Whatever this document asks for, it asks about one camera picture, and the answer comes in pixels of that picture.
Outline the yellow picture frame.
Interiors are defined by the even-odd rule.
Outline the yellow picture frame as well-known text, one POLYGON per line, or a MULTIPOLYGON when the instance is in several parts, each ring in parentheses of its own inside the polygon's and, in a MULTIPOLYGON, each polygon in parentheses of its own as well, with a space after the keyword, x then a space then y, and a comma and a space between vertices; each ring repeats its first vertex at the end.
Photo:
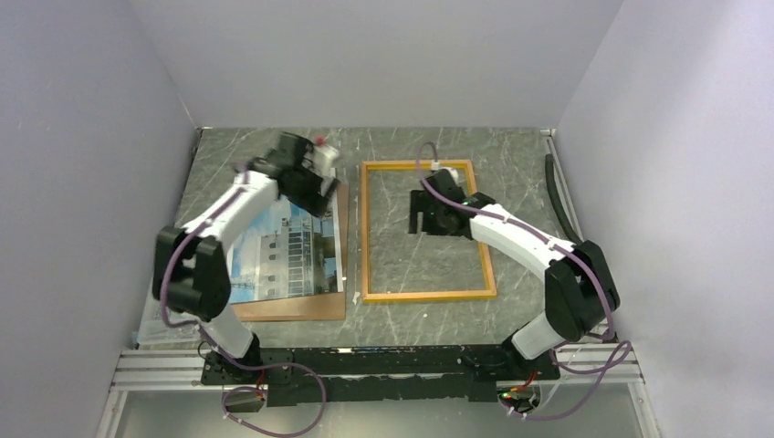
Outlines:
POLYGON ((360 268, 361 268, 361 300, 368 304, 395 303, 395 302, 427 302, 427 301, 452 301, 452 300, 476 300, 491 299, 497 297, 497 285, 492 265, 489 247, 478 243, 478 253, 481 262, 482 276, 485 287, 480 290, 449 290, 449 291, 417 291, 417 292, 377 292, 371 287, 371 262, 370 262, 370 189, 368 182, 369 172, 403 172, 415 171, 415 162, 403 161, 365 161, 361 163, 359 179, 359 227, 360 227, 360 268))

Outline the building photo print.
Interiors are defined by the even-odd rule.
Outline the building photo print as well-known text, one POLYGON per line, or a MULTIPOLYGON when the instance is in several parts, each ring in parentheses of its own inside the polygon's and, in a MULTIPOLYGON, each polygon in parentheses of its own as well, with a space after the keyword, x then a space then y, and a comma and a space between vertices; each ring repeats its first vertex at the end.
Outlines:
POLYGON ((259 214, 231 246, 230 302, 253 303, 335 293, 342 280, 338 207, 321 217, 285 196, 259 214))

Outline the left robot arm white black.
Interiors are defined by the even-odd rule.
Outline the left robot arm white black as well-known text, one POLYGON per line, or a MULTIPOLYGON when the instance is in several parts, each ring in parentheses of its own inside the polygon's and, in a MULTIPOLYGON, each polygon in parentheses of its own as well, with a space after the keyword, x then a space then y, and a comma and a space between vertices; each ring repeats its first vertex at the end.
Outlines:
POLYGON ((340 183, 331 173, 339 158, 339 150, 325 141, 283 131, 265 155, 237 165, 232 185, 203 213, 181 227, 165 226, 156 236, 151 293, 162 323, 195 329, 237 382, 259 375, 261 347, 229 301, 226 252, 253 219, 281 199, 322 217, 340 183))

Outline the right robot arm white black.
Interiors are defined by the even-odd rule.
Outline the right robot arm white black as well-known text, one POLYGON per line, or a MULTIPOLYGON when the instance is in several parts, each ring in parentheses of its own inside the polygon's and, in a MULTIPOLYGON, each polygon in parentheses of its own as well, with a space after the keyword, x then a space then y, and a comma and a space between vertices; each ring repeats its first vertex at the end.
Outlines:
POLYGON ((502 366, 510 377, 527 377, 539 356, 612 321, 621 301, 598 245, 549 235, 481 192, 465 194, 448 168, 434 167, 420 176, 420 183, 412 205, 422 208, 431 233, 464 236, 495 248, 542 281, 542 311, 504 343, 502 366))

